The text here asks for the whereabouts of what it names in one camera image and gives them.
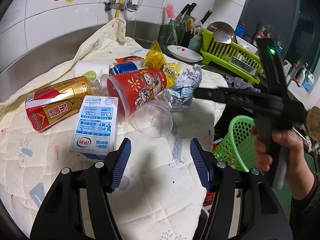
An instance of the human hand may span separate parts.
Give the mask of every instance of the human hand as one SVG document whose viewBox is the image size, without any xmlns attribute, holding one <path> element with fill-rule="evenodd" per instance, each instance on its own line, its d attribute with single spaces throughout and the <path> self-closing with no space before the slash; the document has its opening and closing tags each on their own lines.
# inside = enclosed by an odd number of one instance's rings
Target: human hand
<svg viewBox="0 0 320 240">
<path fill-rule="evenodd" d="M 250 131 L 251 135 L 257 135 L 255 127 Z M 292 196 L 301 200 L 311 191 L 314 175 L 310 171 L 304 158 L 302 139 L 293 131 L 273 131 L 272 139 L 290 149 L 289 165 L 287 167 L 286 182 L 288 183 Z M 266 153 L 267 148 L 258 137 L 253 142 L 253 150 L 257 168 L 261 171 L 269 171 L 272 164 L 272 157 Z"/>
</svg>

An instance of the sleeve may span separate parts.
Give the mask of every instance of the sleeve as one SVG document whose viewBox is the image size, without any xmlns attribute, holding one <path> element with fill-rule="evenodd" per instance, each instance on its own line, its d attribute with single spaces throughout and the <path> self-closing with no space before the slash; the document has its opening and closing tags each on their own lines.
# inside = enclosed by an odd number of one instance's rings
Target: sleeve
<svg viewBox="0 0 320 240">
<path fill-rule="evenodd" d="M 289 223 L 293 236 L 297 236 L 307 224 L 312 223 L 312 216 L 320 204 L 320 178 L 317 174 L 314 176 L 315 182 L 310 193 L 303 200 L 291 200 Z"/>
</svg>

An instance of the red plastic cup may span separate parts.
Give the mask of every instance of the red plastic cup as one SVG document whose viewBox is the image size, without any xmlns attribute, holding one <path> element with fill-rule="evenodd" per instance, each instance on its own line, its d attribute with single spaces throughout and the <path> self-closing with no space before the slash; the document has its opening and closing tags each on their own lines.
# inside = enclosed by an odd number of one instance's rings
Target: red plastic cup
<svg viewBox="0 0 320 240">
<path fill-rule="evenodd" d="M 155 98 L 166 86 L 164 72 L 156 68 L 101 76 L 101 88 L 108 89 L 110 97 L 120 99 L 118 113 L 125 120 L 140 106 Z"/>
</svg>

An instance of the white blanket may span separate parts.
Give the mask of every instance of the white blanket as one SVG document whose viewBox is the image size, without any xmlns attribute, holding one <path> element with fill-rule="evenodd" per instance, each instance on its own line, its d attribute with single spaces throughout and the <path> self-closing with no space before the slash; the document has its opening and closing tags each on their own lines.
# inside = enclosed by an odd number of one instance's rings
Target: white blanket
<svg viewBox="0 0 320 240">
<path fill-rule="evenodd" d="M 146 52 L 132 38 L 125 37 L 124 20 L 112 20 L 80 46 L 73 60 L 40 75 L 0 103 L 0 198 L 27 236 L 60 170 L 86 169 L 92 160 L 69 152 L 77 116 L 36 132 L 25 113 L 26 94 L 72 78 L 74 63 L 80 59 L 109 64 L 117 57 L 144 57 Z M 219 74 L 203 70 L 200 86 L 214 88 L 227 84 Z M 223 109 L 223 104 L 194 99 L 191 107 L 172 113 L 174 126 L 166 138 L 147 138 L 127 122 L 118 125 L 116 147 L 125 137 L 132 142 L 120 187 L 109 195 L 124 240 L 192 239 L 206 190 L 198 178 L 189 144 L 197 137 L 204 149 L 212 150 L 214 125 Z M 89 219 L 89 214 L 84 213 L 84 219 Z"/>
</svg>

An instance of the white plate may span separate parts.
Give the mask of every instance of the white plate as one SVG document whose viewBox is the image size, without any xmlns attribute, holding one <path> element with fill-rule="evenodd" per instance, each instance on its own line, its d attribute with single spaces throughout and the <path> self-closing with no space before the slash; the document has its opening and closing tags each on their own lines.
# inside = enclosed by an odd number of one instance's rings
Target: white plate
<svg viewBox="0 0 320 240">
<path fill-rule="evenodd" d="M 185 62 L 198 62 L 203 59 L 203 57 L 200 54 L 194 52 L 191 49 L 184 48 L 181 46 L 170 45 L 168 46 L 168 50 L 176 58 Z"/>
</svg>

